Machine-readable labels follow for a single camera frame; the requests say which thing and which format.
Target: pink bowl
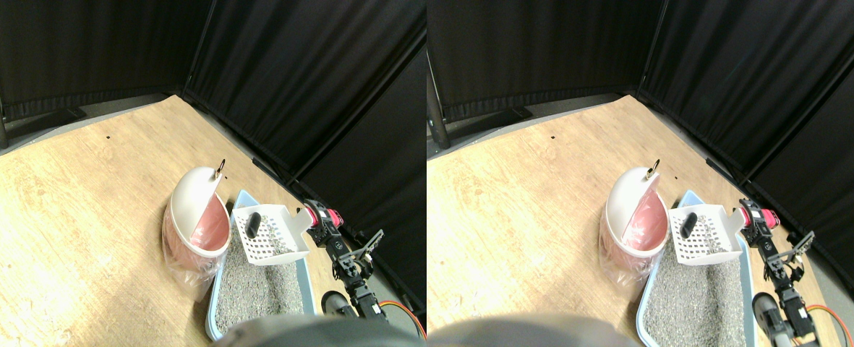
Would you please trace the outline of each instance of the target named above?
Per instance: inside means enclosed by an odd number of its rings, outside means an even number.
[[[166,206],[163,213],[163,241],[170,255],[189,270],[212,267],[231,243],[231,217],[227,208],[221,204],[221,198],[215,194],[214,199],[209,199],[208,207],[189,241],[183,239],[181,231],[176,227],[170,205]]]

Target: gray object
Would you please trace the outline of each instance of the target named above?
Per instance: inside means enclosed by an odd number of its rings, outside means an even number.
[[[295,263],[258,267],[247,261],[237,228],[224,261],[215,321],[226,334],[235,324],[269,314],[302,314],[302,292]]]
[[[744,346],[744,301],[738,259],[691,267],[674,261],[673,245],[655,275],[644,323],[662,346]]]

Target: cat litter box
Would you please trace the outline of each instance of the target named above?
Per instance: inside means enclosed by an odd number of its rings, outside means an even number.
[[[678,203],[678,208],[692,205],[703,205],[704,201],[700,199],[697,194],[694,194],[692,191],[687,191],[683,198],[681,198]],[[754,347],[757,345],[757,324],[754,322],[754,314],[753,310],[751,310],[751,298],[753,298],[754,288],[753,288],[753,280],[751,280],[751,261],[748,260],[748,245],[745,244],[745,241],[741,238],[741,235],[735,236],[735,239],[738,243],[738,247],[741,250],[745,250],[738,255],[738,261],[740,261],[740,282],[741,282],[741,296],[743,305],[743,317],[742,324],[744,324],[744,333],[745,333],[745,344],[748,347]],[[657,262],[655,263],[654,268],[652,268],[652,274],[649,276],[648,282],[645,285],[645,291],[642,292],[641,303],[639,303],[639,310],[636,314],[636,330],[639,334],[639,340],[642,341],[648,347],[658,347],[659,344],[656,343],[655,339],[649,334],[645,324],[645,311],[649,305],[649,295],[652,293],[652,287],[655,284],[656,274],[658,273],[659,267],[664,262],[674,262],[677,259],[674,258],[664,258],[659,257]]]
[[[259,202],[256,202],[256,199],[250,196],[248,192],[241,191],[237,195],[237,201],[234,203],[234,208],[236,209],[254,205],[259,205]],[[231,222],[231,227],[236,228],[233,224],[236,222],[234,218],[231,219]],[[231,251],[243,252],[244,250],[231,249]],[[212,284],[211,301],[208,305],[208,317],[205,318],[205,332],[211,340],[218,340],[223,336],[221,329],[218,327],[218,321],[215,320],[215,316],[218,314],[218,297],[221,295],[221,284],[224,281],[225,261],[227,261],[227,258],[221,262],[221,268],[218,269],[218,274],[215,275],[215,283]],[[307,262],[305,262],[304,259],[298,259],[294,264],[297,273],[298,287],[301,291],[302,311],[304,314],[317,314],[315,313],[314,291],[311,290],[311,277],[308,273]]]

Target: wooden floor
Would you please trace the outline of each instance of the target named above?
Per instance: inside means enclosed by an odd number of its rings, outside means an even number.
[[[301,206],[176,96],[1,156],[0,345],[208,344],[160,224],[179,178],[221,159],[222,201]],[[307,261],[315,297],[343,291],[323,250]]]
[[[668,205],[687,189],[728,210],[743,197],[631,96],[427,162],[427,328],[568,312],[638,340],[638,300],[619,295],[603,275],[597,235],[616,178],[655,159]],[[785,237],[776,232],[784,250]],[[755,291],[773,292],[750,252]],[[811,271],[797,287],[807,304],[824,303]],[[838,343],[830,322],[817,328],[824,345]]]

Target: pink plastic lining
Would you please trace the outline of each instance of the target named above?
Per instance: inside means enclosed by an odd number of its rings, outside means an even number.
[[[202,218],[195,225],[195,231],[192,232],[192,238],[189,241],[193,246],[205,251],[218,251],[227,244],[229,232],[231,232],[231,221],[228,220],[221,200],[213,195],[208,202],[208,207],[205,208],[205,214],[202,214]]]

